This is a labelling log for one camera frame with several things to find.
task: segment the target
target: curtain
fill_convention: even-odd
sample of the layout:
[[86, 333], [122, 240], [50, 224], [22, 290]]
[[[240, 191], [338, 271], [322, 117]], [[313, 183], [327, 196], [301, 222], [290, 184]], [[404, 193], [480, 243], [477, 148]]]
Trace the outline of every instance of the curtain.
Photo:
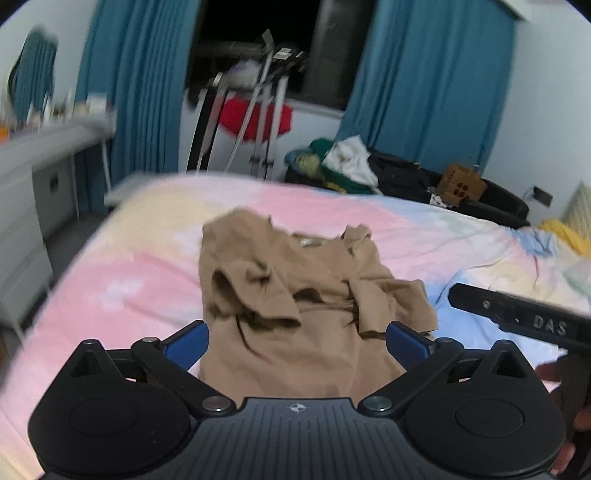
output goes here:
[[337, 139], [359, 134], [435, 171], [484, 168], [515, 26], [498, 0], [379, 0]]
[[[133, 171], [178, 171], [178, 139], [200, 0], [99, 0], [80, 65], [76, 100], [105, 93], [116, 108], [113, 185]], [[100, 148], [78, 155], [81, 211], [101, 211]]]
[[8, 78], [8, 94], [19, 122], [27, 120], [31, 104], [42, 111], [45, 97], [53, 96], [56, 53], [57, 40], [39, 27], [31, 30]]

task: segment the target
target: tie-dye bedspread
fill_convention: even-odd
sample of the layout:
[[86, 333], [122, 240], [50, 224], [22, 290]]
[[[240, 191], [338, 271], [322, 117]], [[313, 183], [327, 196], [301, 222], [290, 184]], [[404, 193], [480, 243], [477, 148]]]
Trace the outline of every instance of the tie-dye bedspread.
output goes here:
[[455, 282], [502, 290], [588, 312], [591, 267], [555, 237], [519, 232], [434, 206], [388, 197], [345, 196], [246, 177], [196, 175], [155, 182], [112, 215], [87, 243], [37, 316], [0, 394], [0, 478], [41, 474], [27, 440], [35, 404], [76, 345], [98, 338], [127, 348], [165, 338], [201, 317], [197, 262], [202, 226], [246, 206], [289, 231], [327, 237], [368, 225], [382, 262], [398, 278], [420, 278], [440, 329], [470, 348], [514, 340], [530, 362], [558, 355], [548, 344], [501, 332], [453, 310]]

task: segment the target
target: human hand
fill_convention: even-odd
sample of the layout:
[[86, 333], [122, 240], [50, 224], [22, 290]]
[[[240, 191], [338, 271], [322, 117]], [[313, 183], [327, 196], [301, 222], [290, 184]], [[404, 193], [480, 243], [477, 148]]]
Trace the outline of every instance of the human hand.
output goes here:
[[[548, 382], [561, 381], [556, 362], [539, 365], [535, 369], [535, 373], [541, 380], [546, 380]], [[559, 408], [562, 407], [560, 387], [554, 389], [550, 393], [550, 395], [556, 402], [557, 406]], [[586, 432], [591, 430], [591, 406], [585, 407], [577, 414], [577, 416], [574, 418], [573, 427], [575, 430], [578, 430], [579, 432]], [[567, 468], [569, 462], [572, 460], [574, 456], [574, 451], [574, 444], [572, 442], [565, 442], [562, 448], [560, 449], [560, 452], [558, 453], [558, 457], [556, 457], [556, 461], [554, 462], [554, 465], [552, 466], [552, 470], [550, 471], [550, 473], [556, 476], [564, 472], [564, 470]]]

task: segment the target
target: silver bolt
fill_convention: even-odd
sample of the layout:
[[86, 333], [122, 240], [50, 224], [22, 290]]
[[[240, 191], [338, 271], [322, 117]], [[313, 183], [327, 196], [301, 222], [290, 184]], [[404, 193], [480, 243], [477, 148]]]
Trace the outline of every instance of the silver bolt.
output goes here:
[[366, 398], [363, 406], [369, 411], [386, 411], [392, 408], [392, 401], [389, 398], [374, 395]]
[[229, 409], [232, 406], [232, 402], [229, 398], [214, 395], [203, 400], [201, 406], [207, 411], [220, 413]]

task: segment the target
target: crosshair logo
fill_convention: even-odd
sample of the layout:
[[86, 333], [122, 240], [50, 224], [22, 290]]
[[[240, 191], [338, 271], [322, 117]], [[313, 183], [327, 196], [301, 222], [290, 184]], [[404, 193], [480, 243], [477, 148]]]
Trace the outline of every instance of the crosshair logo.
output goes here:
[[302, 405], [301, 403], [294, 403], [293, 405], [289, 406], [289, 409], [293, 412], [293, 413], [301, 413], [304, 410], [306, 410], [308, 407], [306, 407], [305, 405]]

